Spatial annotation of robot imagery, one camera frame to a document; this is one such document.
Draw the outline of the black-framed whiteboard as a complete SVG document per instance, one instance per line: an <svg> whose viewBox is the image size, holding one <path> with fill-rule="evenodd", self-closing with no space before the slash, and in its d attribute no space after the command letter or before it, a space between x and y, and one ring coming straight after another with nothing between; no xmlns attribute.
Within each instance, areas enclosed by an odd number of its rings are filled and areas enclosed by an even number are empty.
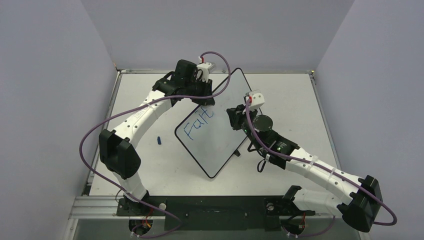
<svg viewBox="0 0 424 240"><path fill-rule="evenodd" d="M225 79L215 88L215 93L223 92L214 98L214 105L195 107L175 128L176 138L210 179L247 138L242 130L233 130L226 110L243 104L251 90L242 69L236 68L230 80Z"/></svg>

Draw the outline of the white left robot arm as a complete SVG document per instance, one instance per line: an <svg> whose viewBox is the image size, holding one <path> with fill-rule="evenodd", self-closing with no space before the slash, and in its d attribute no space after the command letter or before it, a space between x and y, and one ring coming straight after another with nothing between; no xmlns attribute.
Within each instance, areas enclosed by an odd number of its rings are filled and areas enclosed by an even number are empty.
<svg viewBox="0 0 424 240"><path fill-rule="evenodd" d="M124 203L136 215L143 215L149 210L149 192L138 174L141 158L136 147L139 141L155 121L180 101L182 96L195 96L194 103L213 106L213 81L209 75L215 67L212 62L196 64L179 60L174 71L155 82L140 105L140 110L112 130L104 129L99 134L100 161L124 188Z"/></svg>

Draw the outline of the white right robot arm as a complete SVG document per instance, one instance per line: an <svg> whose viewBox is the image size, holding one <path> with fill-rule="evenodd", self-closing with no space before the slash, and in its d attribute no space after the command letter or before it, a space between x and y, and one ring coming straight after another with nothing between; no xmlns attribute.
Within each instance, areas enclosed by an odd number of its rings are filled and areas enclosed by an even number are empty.
<svg viewBox="0 0 424 240"><path fill-rule="evenodd" d="M250 144L249 152L257 152L262 160L257 171L265 164L275 165L296 173L327 190L327 193L291 186L282 199L283 209L294 214L314 211L341 217L346 224L360 232L370 232L383 201L378 180L370 175L359 177L337 169L316 155L309 154L297 143L272 129L273 121L257 110L245 113L245 105L226 109L233 130L243 131Z"/></svg>

